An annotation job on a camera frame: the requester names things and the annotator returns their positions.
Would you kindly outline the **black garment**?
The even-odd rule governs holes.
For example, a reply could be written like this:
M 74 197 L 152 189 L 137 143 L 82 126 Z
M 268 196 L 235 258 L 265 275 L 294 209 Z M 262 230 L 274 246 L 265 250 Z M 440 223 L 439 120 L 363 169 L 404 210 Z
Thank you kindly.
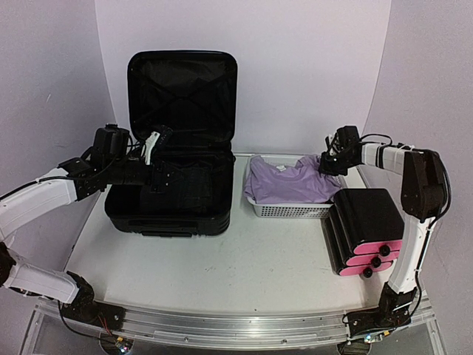
M 140 191 L 140 208 L 145 212 L 190 211 L 203 213 L 213 203 L 211 174 L 209 169 L 198 166 L 179 167 L 184 178 L 179 186 L 169 188 L 163 194 L 152 193 L 150 184 Z

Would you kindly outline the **purple cloth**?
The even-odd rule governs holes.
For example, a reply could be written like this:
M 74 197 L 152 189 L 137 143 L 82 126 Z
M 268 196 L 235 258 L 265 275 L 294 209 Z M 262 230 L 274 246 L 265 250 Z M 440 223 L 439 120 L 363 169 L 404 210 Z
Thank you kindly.
M 321 157 L 305 155 L 293 166 L 279 169 L 256 155 L 249 160 L 243 194 L 258 204 L 326 203 L 341 189 L 330 175 L 319 171 Z

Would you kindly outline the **black pouch with pink end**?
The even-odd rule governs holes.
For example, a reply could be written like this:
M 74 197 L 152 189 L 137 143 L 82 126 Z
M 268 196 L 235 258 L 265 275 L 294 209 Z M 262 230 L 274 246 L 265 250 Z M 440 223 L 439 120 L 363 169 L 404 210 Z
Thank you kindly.
M 401 250 L 404 221 L 386 189 L 342 189 L 333 202 L 352 254 Z

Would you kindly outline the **black ribbed hard-shell suitcase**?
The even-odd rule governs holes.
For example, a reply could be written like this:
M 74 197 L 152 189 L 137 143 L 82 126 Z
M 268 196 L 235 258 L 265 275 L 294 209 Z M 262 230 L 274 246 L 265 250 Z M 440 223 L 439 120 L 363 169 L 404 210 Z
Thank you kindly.
M 230 225 L 235 157 L 236 59 L 210 50 L 135 54 L 127 68 L 129 124 L 138 143 L 160 125 L 173 130 L 152 163 L 209 169 L 213 203 L 203 213 L 145 212 L 144 186 L 111 185 L 104 210 L 122 232 L 144 236 L 217 236 Z

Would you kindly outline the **white perforated plastic basket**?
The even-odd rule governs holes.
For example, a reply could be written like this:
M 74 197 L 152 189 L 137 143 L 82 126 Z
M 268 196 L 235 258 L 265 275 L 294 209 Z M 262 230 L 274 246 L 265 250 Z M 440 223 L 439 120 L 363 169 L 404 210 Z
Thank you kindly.
M 249 175 L 249 160 L 256 155 L 249 157 L 245 167 L 245 179 Z M 303 156 L 298 155 L 260 155 L 263 159 L 278 167 L 284 169 L 286 166 L 293 166 L 295 162 Z M 334 177 L 340 184 L 341 189 L 344 188 L 344 181 L 339 177 Z M 328 216 L 328 210 L 333 204 L 333 197 L 326 203 L 278 203 L 278 204 L 258 204 L 252 198 L 243 197 L 252 205 L 253 210 L 258 217 L 275 217 L 275 218 L 317 218 L 323 219 Z

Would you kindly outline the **pink drawer black knob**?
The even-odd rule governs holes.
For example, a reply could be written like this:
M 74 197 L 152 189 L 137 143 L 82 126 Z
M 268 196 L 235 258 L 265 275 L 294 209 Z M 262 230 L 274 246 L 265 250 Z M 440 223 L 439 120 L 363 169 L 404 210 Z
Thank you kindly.
M 333 271 L 335 274 L 342 277 L 350 277 L 355 275 L 364 275 L 371 277 L 374 273 L 385 271 L 393 265 L 393 261 L 381 262 L 378 267 L 373 265 L 360 265 L 360 266 L 340 266 L 335 265 Z

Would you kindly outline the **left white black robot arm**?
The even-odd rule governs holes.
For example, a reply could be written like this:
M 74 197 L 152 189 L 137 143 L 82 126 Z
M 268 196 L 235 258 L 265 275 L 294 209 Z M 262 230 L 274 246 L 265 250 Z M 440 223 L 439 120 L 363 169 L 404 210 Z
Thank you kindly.
M 12 236 L 47 212 L 104 192 L 109 185 L 151 185 L 152 155 L 163 149 L 172 133 L 171 128 L 159 126 L 140 143 L 132 143 L 129 130 L 107 124 L 97 129 L 93 145 L 82 156 L 2 195 L 1 286 L 56 300 L 81 322 L 97 320 L 101 310 L 93 287 L 83 277 L 33 265 L 10 248 Z

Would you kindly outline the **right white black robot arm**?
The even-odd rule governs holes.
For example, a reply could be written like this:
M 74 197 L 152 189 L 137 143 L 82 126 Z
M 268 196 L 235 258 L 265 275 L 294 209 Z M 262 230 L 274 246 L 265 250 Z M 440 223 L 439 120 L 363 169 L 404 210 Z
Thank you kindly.
M 452 189 L 440 155 L 402 143 L 369 141 L 356 126 L 343 126 L 325 138 L 321 172 L 347 175 L 352 167 L 373 166 L 402 178 L 401 206 L 404 232 L 400 255 L 384 283 L 378 306 L 347 314 L 351 335 L 384 331 L 407 325 L 419 304 L 419 274 L 435 224 L 448 212 Z

